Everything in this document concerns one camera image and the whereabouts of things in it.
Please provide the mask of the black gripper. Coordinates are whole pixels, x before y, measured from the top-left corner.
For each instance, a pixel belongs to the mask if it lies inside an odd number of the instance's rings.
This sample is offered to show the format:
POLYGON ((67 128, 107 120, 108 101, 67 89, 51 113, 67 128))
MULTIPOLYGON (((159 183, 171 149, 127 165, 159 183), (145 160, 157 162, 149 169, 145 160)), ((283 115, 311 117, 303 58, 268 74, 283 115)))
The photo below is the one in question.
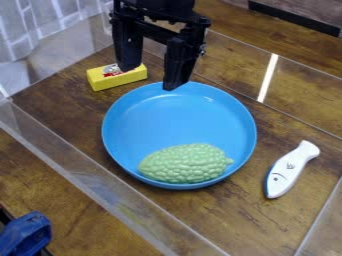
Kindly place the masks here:
POLYGON ((109 16, 119 68, 127 72, 141 64, 143 38, 167 44, 167 91, 188 82, 204 50, 204 32, 211 21, 194 7, 195 0, 113 0, 109 16))

